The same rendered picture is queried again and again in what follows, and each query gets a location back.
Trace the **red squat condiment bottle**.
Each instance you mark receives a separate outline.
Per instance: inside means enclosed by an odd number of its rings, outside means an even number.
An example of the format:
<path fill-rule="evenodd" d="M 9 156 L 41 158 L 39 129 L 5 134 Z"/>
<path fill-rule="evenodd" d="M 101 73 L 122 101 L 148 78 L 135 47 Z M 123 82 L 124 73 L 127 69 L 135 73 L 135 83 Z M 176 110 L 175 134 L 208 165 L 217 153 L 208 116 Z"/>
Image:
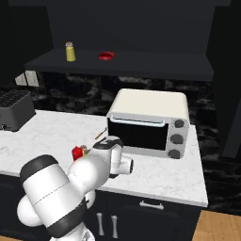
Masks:
<path fill-rule="evenodd" d="M 101 52 L 101 53 L 98 55 L 98 58 L 99 58 L 100 60 L 107 61 L 107 60 L 112 59 L 114 56 L 115 56 L 115 54 L 114 54 L 113 52 Z"/>

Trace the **tall yellow shaker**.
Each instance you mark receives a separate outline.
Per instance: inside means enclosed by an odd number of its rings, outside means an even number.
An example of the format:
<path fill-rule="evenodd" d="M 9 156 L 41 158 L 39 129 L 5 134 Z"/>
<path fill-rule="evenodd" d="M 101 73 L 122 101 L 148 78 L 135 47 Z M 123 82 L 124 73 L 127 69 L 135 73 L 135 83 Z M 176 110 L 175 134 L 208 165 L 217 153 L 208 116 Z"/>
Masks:
<path fill-rule="evenodd" d="M 75 61 L 75 52 L 73 48 L 73 44 L 68 41 L 66 44 L 66 58 L 69 62 L 74 62 Z"/>

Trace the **dark base cabinet door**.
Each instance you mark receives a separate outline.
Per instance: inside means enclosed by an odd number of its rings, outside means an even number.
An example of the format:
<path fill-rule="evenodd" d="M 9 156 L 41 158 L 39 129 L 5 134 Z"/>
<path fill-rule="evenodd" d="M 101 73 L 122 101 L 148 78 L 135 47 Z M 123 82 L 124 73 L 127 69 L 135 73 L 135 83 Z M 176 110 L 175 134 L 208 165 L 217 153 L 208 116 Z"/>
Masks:
<path fill-rule="evenodd" d="M 99 225 L 96 214 L 103 214 L 104 236 L 99 235 Z M 86 211 L 85 224 L 95 237 L 95 241 L 108 241 L 108 224 L 105 193 L 101 190 L 95 191 L 95 202 Z"/>
<path fill-rule="evenodd" d="M 177 217 L 141 214 L 130 209 L 109 210 L 112 235 L 116 221 L 118 241 L 192 241 L 196 226 Z"/>

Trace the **dark base cabinet run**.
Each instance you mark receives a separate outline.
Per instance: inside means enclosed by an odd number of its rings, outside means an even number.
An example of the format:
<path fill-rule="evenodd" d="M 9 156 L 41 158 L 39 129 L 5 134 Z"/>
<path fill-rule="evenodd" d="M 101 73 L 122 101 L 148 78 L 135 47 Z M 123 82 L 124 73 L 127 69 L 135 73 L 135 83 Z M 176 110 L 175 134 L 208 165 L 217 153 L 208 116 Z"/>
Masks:
<path fill-rule="evenodd" d="M 0 235 L 23 241 L 49 241 L 43 226 L 27 227 L 17 217 L 17 206 L 24 196 L 20 179 L 0 174 Z"/>

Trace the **white toaster oven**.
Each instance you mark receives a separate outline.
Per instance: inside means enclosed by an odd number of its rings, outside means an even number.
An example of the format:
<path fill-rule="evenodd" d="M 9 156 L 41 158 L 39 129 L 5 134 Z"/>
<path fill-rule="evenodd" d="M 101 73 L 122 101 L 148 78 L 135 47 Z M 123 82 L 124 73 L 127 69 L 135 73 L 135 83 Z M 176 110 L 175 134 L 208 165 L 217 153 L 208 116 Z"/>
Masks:
<path fill-rule="evenodd" d="M 164 127 L 121 124 L 110 117 L 135 121 L 165 121 Z M 125 153 L 154 157 L 169 157 L 170 150 L 177 150 L 181 158 L 190 127 L 186 96 L 182 92 L 122 88 L 107 115 L 107 133 L 119 137 Z M 185 125 L 176 128 L 174 122 L 183 120 Z M 181 135 L 183 144 L 173 144 L 172 135 Z"/>

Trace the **dark drawer front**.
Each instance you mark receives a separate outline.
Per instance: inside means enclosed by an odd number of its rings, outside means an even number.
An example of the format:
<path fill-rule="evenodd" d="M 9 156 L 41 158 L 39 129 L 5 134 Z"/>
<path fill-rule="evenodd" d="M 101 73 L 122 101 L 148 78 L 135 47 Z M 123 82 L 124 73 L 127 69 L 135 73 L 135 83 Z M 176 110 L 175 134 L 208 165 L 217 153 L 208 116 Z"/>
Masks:
<path fill-rule="evenodd" d="M 130 196 L 130 195 L 124 195 L 124 194 L 118 194 L 118 193 L 111 193 L 111 192 L 106 193 L 106 200 L 107 200 L 108 206 L 110 207 L 114 207 L 114 208 L 126 207 L 132 210 L 143 211 L 151 214 L 158 214 L 161 216 L 177 217 L 177 218 L 183 219 L 184 221 L 197 221 L 201 213 L 200 207 L 194 206 L 194 205 L 148 199 L 143 197 L 136 197 L 136 196 Z M 139 206 L 139 203 L 141 201 L 145 201 L 146 203 L 149 203 L 149 204 L 162 203 L 164 206 L 164 210 L 158 210 L 158 209 L 153 209 L 149 207 L 141 207 Z"/>

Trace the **dark grey toaster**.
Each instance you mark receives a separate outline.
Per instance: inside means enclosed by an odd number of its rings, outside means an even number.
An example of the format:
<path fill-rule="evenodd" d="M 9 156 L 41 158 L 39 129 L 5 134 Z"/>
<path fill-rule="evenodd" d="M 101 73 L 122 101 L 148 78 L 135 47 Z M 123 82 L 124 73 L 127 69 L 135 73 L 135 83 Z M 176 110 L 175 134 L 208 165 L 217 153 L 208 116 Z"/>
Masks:
<path fill-rule="evenodd" d="M 29 91 L 14 89 L 0 97 L 0 130 L 17 132 L 35 115 Z"/>

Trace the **orange-handled knife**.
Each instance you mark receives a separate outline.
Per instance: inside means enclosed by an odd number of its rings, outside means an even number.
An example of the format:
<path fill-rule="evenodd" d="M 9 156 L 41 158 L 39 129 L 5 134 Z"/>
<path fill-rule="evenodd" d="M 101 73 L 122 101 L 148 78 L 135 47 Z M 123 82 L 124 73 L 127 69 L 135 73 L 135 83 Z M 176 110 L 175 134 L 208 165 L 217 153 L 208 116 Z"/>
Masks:
<path fill-rule="evenodd" d="M 95 140 L 97 140 L 106 130 L 107 127 L 105 127 L 105 129 L 95 137 Z"/>

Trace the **dark open wall cabinet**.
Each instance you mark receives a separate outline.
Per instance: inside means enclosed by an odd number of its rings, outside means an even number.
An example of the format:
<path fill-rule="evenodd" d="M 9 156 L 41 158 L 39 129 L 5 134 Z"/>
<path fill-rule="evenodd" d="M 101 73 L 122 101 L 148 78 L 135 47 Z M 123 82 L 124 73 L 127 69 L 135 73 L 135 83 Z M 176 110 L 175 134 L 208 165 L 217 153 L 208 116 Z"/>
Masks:
<path fill-rule="evenodd" d="M 213 0 L 45 0 L 54 48 L 28 70 L 210 81 Z M 75 61 L 66 58 L 70 41 Z M 101 52 L 113 52 L 107 61 Z"/>

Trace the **white wall outlet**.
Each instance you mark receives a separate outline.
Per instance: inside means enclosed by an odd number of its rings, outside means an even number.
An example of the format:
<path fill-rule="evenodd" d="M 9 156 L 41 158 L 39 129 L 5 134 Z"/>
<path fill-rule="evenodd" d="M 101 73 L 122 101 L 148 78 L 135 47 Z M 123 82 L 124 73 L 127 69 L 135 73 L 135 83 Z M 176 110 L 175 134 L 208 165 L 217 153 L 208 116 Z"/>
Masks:
<path fill-rule="evenodd" d="M 39 80 L 35 71 L 25 71 L 15 78 L 18 86 L 38 87 Z"/>

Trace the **dark wall cabinet door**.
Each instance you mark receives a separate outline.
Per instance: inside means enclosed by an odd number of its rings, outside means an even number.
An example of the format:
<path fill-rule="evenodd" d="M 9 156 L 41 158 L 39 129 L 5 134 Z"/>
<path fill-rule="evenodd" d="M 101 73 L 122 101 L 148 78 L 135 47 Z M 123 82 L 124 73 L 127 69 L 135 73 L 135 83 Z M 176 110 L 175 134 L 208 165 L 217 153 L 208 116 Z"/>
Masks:
<path fill-rule="evenodd" d="M 215 71 L 213 91 L 220 155 L 235 158 L 241 145 L 241 0 L 215 7 L 207 56 Z"/>
<path fill-rule="evenodd" d="M 12 6 L 0 0 L 0 87 L 25 71 L 25 64 L 53 49 L 46 6 Z"/>

